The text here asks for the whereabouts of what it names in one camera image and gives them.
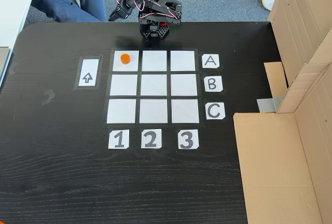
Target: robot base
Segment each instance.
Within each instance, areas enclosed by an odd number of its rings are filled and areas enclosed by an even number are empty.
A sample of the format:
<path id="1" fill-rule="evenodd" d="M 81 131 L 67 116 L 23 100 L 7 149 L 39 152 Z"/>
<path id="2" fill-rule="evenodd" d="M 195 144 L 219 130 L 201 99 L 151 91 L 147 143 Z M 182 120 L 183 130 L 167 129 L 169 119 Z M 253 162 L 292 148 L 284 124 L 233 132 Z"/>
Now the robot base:
<path id="1" fill-rule="evenodd" d="M 169 30 L 170 27 L 166 23 L 164 25 L 157 26 L 149 24 L 141 24 L 140 26 L 141 34 L 146 41 L 148 41 L 150 38 L 157 38 L 158 40 L 163 40 L 167 36 Z"/>

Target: white paper square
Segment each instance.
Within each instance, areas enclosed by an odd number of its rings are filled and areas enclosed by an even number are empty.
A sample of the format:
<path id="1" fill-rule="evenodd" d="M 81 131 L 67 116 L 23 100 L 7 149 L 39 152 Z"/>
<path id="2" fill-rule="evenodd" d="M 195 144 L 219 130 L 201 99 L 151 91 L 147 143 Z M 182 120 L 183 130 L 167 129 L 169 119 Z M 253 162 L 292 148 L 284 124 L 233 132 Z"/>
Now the white paper square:
<path id="1" fill-rule="evenodd" d="M 167 51 L 165 50 L 144 50 L 142 71 L 166 71 Z"/>
<path id="2" fill-rule="evenodd" d="M 141 99 L 140 123 L 167 123 L 167 100 Z"/>
<path id="3" fill-rule="evenodd" d="M 221 76 L 207 76 L 204 78 L 206 92 L 221 92 L 223 90 L 223 80 Z"/>
<path id="4" fill-rule="evenodd" d="M 142 132 L 142 149 L 161 148 L 161 129 L 144 130 Z"/>
<path id="5" fill-rule="evenodd" d="M 142 96 L 167 96 L 167 75 L 142 75 Z"/>
<path id="6" fill-rule="evenodd" d="M 171 75 L 172 96 L 197 96 L 196 75 Z"/>
<path id="7" fill-rule="evenodd" d="M 198 130 L 181 130 L 177 135 L 177 142 L 179 149 L 197 149 Z"/>
<path id="8" fill-rule="evenodd" d="M 171 71 L 195 71 L 194 51 L 171 51 Z"/>
<path id="9" fill-rule="evenodd" d="M 198 100 L 172 100 L 172 123 L 199 123 Z"/>
<path id="10" fill-rule="evenodd" d="M 122 53 L 127 53 L 130 58 L 128 64 L 123 64 L 120 59 Z M 114 52 L 114 61 L 113 61 L 113 71 L 132 71 L 136 72 L 139 69 L 139 51 L 130 50 L 130 51 L 115 51 Z"/>
<path id="11" fill-rule="evenodd" d="M 129 130 L 111 131 L 109 134 L 109 149 L 127 149 L 129 147 Z"/>
<path id="12" fill-rule="evenodd" d="M 110 95 L 136 95 L 137 75 L 112 75 Z"/>
<path id="13" fill-rule="evenodd" d="M 107 123 L 135 123 L 135 99 L 111 99 L 108 101 Z"/>
<path id="14" fill-rule="evenodd" d="M 223 102 L 211 102 L 205 105 L 206 119 L 224 119 L 225 106 Z"/>
<path id="15" fill-rule="evenodd" d="M 97 79 L 99 59 L 83 59 L 79 75 L 79 87 L 94 87 Z"/>
<path id="16" fill-rule="evenodd" d="M 203 68 L 218 68 L 219 67 L 219 54 L 204 54 L 202 55 Z"/>

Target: white desk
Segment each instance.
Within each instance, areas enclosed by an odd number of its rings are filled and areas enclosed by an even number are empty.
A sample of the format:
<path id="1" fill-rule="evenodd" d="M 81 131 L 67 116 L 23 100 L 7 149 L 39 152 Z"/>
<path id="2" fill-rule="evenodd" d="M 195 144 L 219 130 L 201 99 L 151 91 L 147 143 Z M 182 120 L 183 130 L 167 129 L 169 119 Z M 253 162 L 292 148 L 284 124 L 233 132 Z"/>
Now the white desk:
<path id="1" fill-rule="evenodd" d="M 9 47 L 9 57 L 16 38 L 23 29 L 30 4 L 31 0 L 0 0 L 0 47 Z M 4 66 L 0 64 L 0 71 L 2 68 L 6 71 L 8 62 L 9 59 Z"/>

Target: number 1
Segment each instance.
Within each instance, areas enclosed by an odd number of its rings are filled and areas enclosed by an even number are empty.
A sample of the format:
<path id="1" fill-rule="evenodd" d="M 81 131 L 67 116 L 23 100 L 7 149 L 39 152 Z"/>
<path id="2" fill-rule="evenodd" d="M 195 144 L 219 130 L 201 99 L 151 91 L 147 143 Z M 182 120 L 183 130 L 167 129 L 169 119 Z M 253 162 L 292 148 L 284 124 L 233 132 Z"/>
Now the number 1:
<path id="1" fill-rule="evenodd" d="M 122 134 L 123 134 L 123 131 L 119 132 L 118 134 L 116 134 L 114 136 L 114 138 L 119 137 L 119 144 L 115 145 L 115 148 L 123 148 L 124 147 L 124 145 L 121 144 L 122 143 Z"/>

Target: tape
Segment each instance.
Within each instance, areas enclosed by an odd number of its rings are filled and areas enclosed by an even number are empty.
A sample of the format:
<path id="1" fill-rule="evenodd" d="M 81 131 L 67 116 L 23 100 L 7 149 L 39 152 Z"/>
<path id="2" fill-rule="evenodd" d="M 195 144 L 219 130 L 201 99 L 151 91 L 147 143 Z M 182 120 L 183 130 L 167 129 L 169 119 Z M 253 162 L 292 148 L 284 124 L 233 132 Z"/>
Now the tape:
<path id="1" fill-rule="evenodd" d="M 48 95 L 48 99 L 45 100 L 45 101 L 43 101 L 43 102 L 41 103 L 42 106 L 44 106 L 44 105 L 46 105 L 46 104 L 48 104 L 48 103 L 51 103 L 51 102 L 53 102 L 53 101 L 56 99 L 56 94 L 53 93 L 53 90 L 52 90 L 52 89 L 45 91 L 45 92 L 44 92 L 44 95 Z"/>
<path id="2" fill-rule="evenodd" d="M 282 96 L 277 96 L 269 99 L 258 99 L 257 104 L 260 113 L 275 113 L 279 107 Z"/>

